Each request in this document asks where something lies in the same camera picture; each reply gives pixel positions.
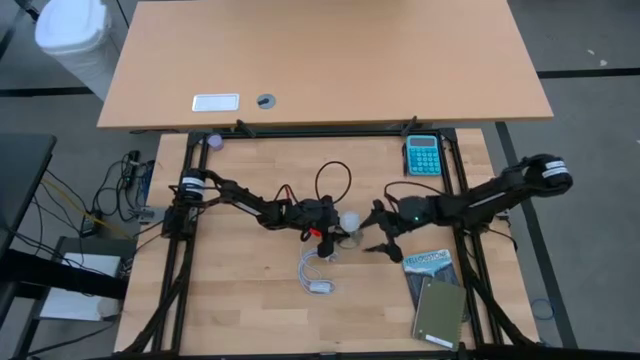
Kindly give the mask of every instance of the wooden desk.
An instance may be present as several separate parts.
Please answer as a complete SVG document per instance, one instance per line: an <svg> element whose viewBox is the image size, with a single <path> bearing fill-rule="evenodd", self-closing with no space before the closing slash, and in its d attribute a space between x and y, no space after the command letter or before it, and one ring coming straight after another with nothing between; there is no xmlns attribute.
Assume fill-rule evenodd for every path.
<svg viewBox="0 0 640 360"><path fill-rule="evenodd" d="M196 94L240 95L194 113ZM276 105L262 110L261 94ZM104 128L547 120L504 0L139 2Z"/></svg>
<svg viewBox="0 0 640 360"><path fill-rule="evenodd" d="M457 131L469 185L488 180L493 172L482 132ZM186 139L186 135L162 137L150 206L170 203L172 193L167 186L178 182ZM341 212L357 211L364 218L372 201L382 198L383 186L403 178L401 145L400 137L229 140L221 152L210 154L208 167L265 198L289 183L303 199L315 196L314 177L320 166L340 160L351 168L353 184L336 207ZM419 180L443 189L440 177ZM344 169L328 167L320 179L320 192L338 195L345 185ZM397 196L424 193L424 189L406 186L392 191ZM502 222L492 227L508 232ZM156 234L155 229L149 231L139 243ZM365 246L384 241L377 227L364 235ZM410 338L414 310L406 280L401 265L391 263L384 254L338 249L337 263L317 261L324 277L333 280L337 289L331 296L314 297L304 292L297 279L301 243L296 231L267 231L233 206L217 206L201 216L196 241L182 354L438 349ZM493 233L483 235L482 241L497 301L525 335L537 339L511 242ZM436 226L405 234L399 244L405 255L455 248L451 229ZM167 245L167 240L158 239L136 256L117 350L129 345L158 303ZM167 329L172 329L172 321ZM462 340L472 346L469 325L463 329Z"/></svg>

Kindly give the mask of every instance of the teal calculator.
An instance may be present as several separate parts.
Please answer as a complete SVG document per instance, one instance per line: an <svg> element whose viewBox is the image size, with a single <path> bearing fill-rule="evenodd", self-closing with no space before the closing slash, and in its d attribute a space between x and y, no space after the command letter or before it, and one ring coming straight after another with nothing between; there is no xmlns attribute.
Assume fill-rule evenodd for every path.
<svg viewBox="0 0 640 360"><path fill-rule="evenodd" d="M440 175L440 153L435 136L407 137L407 172L413 176Z"/></svg>

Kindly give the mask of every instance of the calculator display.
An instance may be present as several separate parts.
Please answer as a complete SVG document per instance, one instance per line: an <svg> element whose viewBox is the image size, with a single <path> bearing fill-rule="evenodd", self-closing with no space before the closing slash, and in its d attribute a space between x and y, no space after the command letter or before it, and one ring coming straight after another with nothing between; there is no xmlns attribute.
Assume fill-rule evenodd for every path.
<svg viewBox="0 0 640 360"><path fill-rule="evenodd" d="M436 143L433 138L411 138L409 145L411 146L434 146Z"/></svg>

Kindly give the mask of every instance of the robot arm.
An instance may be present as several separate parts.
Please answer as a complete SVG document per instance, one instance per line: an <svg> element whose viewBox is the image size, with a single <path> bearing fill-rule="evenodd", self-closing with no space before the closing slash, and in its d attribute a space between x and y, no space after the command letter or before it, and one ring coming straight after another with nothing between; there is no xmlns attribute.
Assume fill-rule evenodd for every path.
<svg viewBox="0 0 640 360"><path fill-rule="evenodd" d="M205 186L206 180L213 182ZM304 199L294 204L290 199L264 200L252 194L233 180L220 177L211 170L189 169L181 184L170 187L175 192L172 205L165 213L162 234L165 237L186 238L195 234L193 215L197 211L217 204L230 204L255 216L258 223L268 230L294 229L301 232L300 240L307 241L313 234L322 238L318 245L318 256L333 253L334 242L346 237L339 232L338 212L331 196L319 200ZM203 200L205 190L216 190L219 196Z"/></svg>
<svg viewBox="0 0 640 360"><path fill-rule="evenodd" d="M508 167L488 182L460 195L409 196L395 199L385 193L394 211L384 208L382 201L373 202L373 210L361 228L378 224L387 235L387 244L366 249L384 252L394 262L403 259L395 238L428 224L459 225L470 231L486 231L493 217L533 196L564 194L573 179L562 158L536 155Z"/></svg>

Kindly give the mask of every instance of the white label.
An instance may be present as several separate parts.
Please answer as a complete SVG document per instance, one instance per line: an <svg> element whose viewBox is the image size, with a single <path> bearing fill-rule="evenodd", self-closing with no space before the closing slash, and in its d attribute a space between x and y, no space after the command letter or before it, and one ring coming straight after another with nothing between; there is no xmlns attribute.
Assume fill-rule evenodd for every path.
<svg viewBox="0 0 640 360"><path fill-rule="evenodd" d="M186 187L187 191L192 191L200 195L204 195L204 189L201 189L204 187L204 181L198 178L182 178L182 185L185 185L185 184L194 185L194 186L187 186Z"/></svg>
<svg viewBox="0 0 640 360"><path fill-rule="evenodd" d="M564 168L564 167L547 170L542 173L542 177L546 179L549 176L558 175L562 173L569 173L569 170L567 170L567 168Z"/></svg>
<svg viewBox="0 0 640 360"><path fill-rule="evenodd" d="M239 94L200 94L193 97L193 112L237 111Z"/></svg>
<svg viewBox="0 0 640 360"><path fill-rule="evenodd" d="M449 349L453 349L453 344L448 342L448 341L446 341L446 340L442 340L440 338L437 338L437 337L431 336L431 335L427 335L424 338L427 341L431 341L431 342L436 343L438 345L442 345L442 346L448 347Z"/></svg>
<svg viewBox="0 0 640 360"><path fill-rule="evenodd" d="M556 168L556 167L566 167L567 165L564 164L564 161L558 160L558 161L548 162L548 163L545 164L545 166L547 167L547 170L548 170L548 169L553 169L553 168Z"/></svg>

